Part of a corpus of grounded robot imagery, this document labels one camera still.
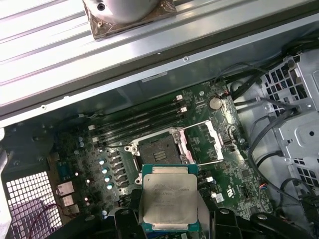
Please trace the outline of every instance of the metal mesh grille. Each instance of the metal mesh grille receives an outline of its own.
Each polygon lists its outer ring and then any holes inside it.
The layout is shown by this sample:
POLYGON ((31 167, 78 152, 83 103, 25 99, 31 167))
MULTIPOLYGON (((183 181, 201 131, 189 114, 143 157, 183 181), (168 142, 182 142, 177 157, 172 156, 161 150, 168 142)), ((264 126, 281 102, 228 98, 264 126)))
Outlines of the metal mesh grille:
MULTIPOLYGON (((270 99, 292 104, 307 98, 308 95, 298 68, 289 68, 288 62, 290 62, 290 65, 296 65, 294 60, 290 59, 271 70, 269 74, 265 75, 266 80, 263 88, 270 99)), ((275 105, 273 107, 276 115, 279 116, 283 109, 275 105)))
POLYGON ((301 180, 303 180, 305 183, 309 184, 310 186, 319 187, 319 183, 318 183, 315 172, 306 168, 299 168, 299 167, 297 167, 297 170, 301 180))
MULTIPOLYGON (((55 204, 46 172, 37 173, 6 183, 8 205, 12 223, 9 238, 27 239, 37 216, 48 206, 55 204)), ((51 207, 41 214, 32 228, 33 239, 43 239, 62 226, 59 211, 51 207)))

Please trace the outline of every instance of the gray cable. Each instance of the gray cable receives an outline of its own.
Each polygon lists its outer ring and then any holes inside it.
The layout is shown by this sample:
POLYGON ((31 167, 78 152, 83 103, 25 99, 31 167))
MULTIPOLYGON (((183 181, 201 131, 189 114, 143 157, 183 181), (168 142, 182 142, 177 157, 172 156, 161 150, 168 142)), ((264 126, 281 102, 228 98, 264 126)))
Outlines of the gray cable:
POLYGON ((280 115, 279 117, 277 117, 275 120, 273 120, 272 122, 270 122, 256 137, 256 139, 254 140, 254 142, 252 143, 249 151, 248 151, 248 161, 251 165, 251 167, 253 168, 253 170, 267 183, 268 186, 272 187, 273 189, 275 189, 277 192, 279 192, 280 194, 283 194, 284 196, 290 198, 292 201, 299 203, 299 200, 294 198, 293 196, 289 195, 288 193, 284 192, 283 190, 281 190, 280 188, 276 187, 272 182, 270 182, 263 174, 262 172, 258 169, 254 158, 253 158, 253 152, 255 150, 255 148, 257 147, 257 145, 259 144, 259 142, 262 140, 262 138, 275 126, 281 124, 286 118, 288 118, 293 112, 292 111, 286 111, 284 112, 282 115, 280 115))

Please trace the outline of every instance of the motherboard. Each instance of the motherboard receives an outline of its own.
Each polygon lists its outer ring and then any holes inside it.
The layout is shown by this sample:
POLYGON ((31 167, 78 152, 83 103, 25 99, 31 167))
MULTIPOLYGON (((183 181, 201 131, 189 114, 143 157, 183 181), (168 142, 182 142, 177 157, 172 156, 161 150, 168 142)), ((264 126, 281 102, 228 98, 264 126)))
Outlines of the motherboard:
POLYGON ((110 115, 87 115, 81 126, 57 133, 62 206, 105 218, 141 188, 143 164, 197 164, 198 190, 217 206, 245 219, 262 207, 270 212, 228 93, 222 83, 205 82, 110 115))

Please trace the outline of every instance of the cable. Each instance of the cable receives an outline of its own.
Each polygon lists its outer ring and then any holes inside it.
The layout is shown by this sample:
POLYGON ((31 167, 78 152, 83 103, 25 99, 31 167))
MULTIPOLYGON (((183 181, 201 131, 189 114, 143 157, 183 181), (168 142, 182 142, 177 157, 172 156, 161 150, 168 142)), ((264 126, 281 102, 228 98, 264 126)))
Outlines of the cable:
POLYGON ((253 158, 253 152, 255 150, 255 148, 257 147, 257 145, 259 144, 259 142, 262 140, 262 138, 275 126, 281 124, 286 118, 288 118, 290 115, 292 114, 292 111, 286 111, 284 112, 282 115, 278 116, 275 120, 273 120, 272 122, 270 122, 256 137, 256 139, 254 140, 254 142, 252 143, 250 149, 248 150, 248 161, 251 165, 251 167, 253 168, 253 170, 267 183, 268 186, 272 187, 273 189, 275 189, 277 192, 279 192, 280 194, 283 194, 284 196, 290 198, 291 200, 293 200, 294 202, 299 203, 299 200, 294 198, 293 196, 289 195, 288 193, 286 193, 285 191, 281 190, 280 188, 276 187, 272 182, 270 182, 263 174, 262 172, 258 169, 254 158, 253 158))
POLYGON ((274 215, 276 215, 277 211, 282 209, 282 208, 286 208, 286 207, 300 207, 300 204, 296 204, 296 203, 288 203, 288 204, 285 204, 285 205, 282 205, 281 207, 276 207, 274 209, 274 215))
POLYGON ((31 238, 32 238, 32 230, 33 230, 33 227, 34 227, 35 223, 40 219, 41 215, 42 215, 44 212, 46 212, 47 210, 49 210, 49 209, 51 209, 51 208, 53 208, 53 207, 58 207, 58 208, 60 208, 60 210, 62 211, 62 207, 61 207, 60 205, 58 205, 58 204, 50 204, 50 205, 46 206, 46 207, 38 214, 38 216, 36 216, 36 218, 34 219, 32 225, 31 225, 31 227, 30 227, 30 229, 29 229, 29 237, 28 237, 28 239, 31 239, 31 238))
MULTIPOLYGON (((263 65, 263 69, 271 70, 274 67, 280 65, 283 61, 283 57, 281 55, 275 57, 274 59, 268 61, 265 65, 263 65)), ((255 82, 257 82, 264 73, 256 72, 255 75, 250 77, 242 86, 240 86, 236 91, 232 93, 233 100, 238 99, 242 96, 255 82)))
POLYGON ((283 155, 283 152, 282 151, 276 151, 276 152, 272 152, 272 153, 269 153, 269 154, 266 154, 265 156, 263 156, 257 163, 257 167, 259 168, 260 165, 267 159, 267 158, 270 158, 270 157, 273 157, 273 156, 284 156, 283 155))
POLYGON ((282 102, 279 102, 279 101, 274 101, 272 99, 268 99, 268 98, 264 98, 264 97, 261 97, 261 98, 254 98, 254 99, 250 99, 250 100, 247 100, 247 101, 242 101, 242 102, 237 102, 237 103, 234 103, 235 106, 245 106, 245 105, 249 105, 249 104, 253 104, 253 103, 256 103, 256 102, 260 102, 260 101, 267 101, 273 105, 276 105, 276 106, 279 106, 281 108, 284 108, 284 109, 291 109, 293 108, 294 106, 291 106, 289 104, 285 104, 285 103, 282 103, 282 102))
POLYGON ((253 131, 256 127, 256 125, 258 124, 258 122, 263 121, 265 119, 269 119, 270 121, 270 117, 269 116, 262 116, 261 118, 257 119, 250 127, 250 131, 249 131, 249 142, 252 143, 252 135, 253 135, 253 131))
MULTIPOLYGON (((288 183, 291 182, 291 181, 303 184, 305 186, 305 188, 307 188, 307 190, 310 192, 310 194, 312 194, 313 196, 316 196, 315 193, 313 192, 312 188, 307 183, 305 183, 304 181, 302 181, 302 180, 300 180, 298 178, 287 178, 281 184, 280 189, 284 191, 286 189, 286 186, 288 185, 288 183)), ((284 202, 284 197, 283 197, 283 195, 280 195, 280 201, 279 201, 278 207, 282 207, 283 202, 284 202)))
POLYGON ((251 65, 251 64, 249 64, 249 63, 247 63, 247 62, 239 62, 239 63, 236 63, 236 64, 234 64, 234 65, 231 65, 231 66, 225 68, 224 70, 222 70, 222 71, 215 77, 215 79, 214 79, 214 81, 213 81, 213 82, 214 82, 214 85, 216 85, 217 80, 218 80, 225 72, 231 70, 232 68, 234 68, 234 67, 236 67, 236 66, 242 66, 242 65, 245 65, 245 66, 248 66, 248 67, 253 68, 253 69, 255 69, 255 70, 258 70, 258 71, 262 72, 263 75, 268 73, 267 70, 262 69, 261 67, 257 67, 257 66, 251 65))
POLYGON ((236 102, 234 103, 235 106, 245 106, 245 105, 249 105, 249 104, 253 104, 258 102, 257 99, 250 99, 250 100, 246 100, 246 101, 242 101, 242 102, 236 102))

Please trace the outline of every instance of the red wire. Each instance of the red wire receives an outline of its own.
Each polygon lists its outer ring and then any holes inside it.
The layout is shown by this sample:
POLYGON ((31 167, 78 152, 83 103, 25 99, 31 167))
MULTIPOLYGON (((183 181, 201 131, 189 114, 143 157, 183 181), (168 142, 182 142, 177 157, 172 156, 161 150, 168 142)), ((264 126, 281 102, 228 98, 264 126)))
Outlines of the red wire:
POLYGON ((44 212, 46 212, 47 210, 49 210, 49 209, 51 209, 51 208, 53 208, 53 207, 58 207, 58 208, 60 208, 60 209, 62 210, 62 207, 61 207, 60 205, 58 205, 58 204, 50 204, 50 205, 46 206, 46 207, 42 210, 42 212, 40 212, 39 215, 36 216, 35 220, 33 221, 32 225, 31 225, 31 227, 30 227, 30 230, 29 230, 29 237, 28 237, 28 239, 31 239, 31 238, 32 238, 32 230, 33 230, 33 227, 34 227, 35 223, 40 219, 41 215, 42 215, 44 212))

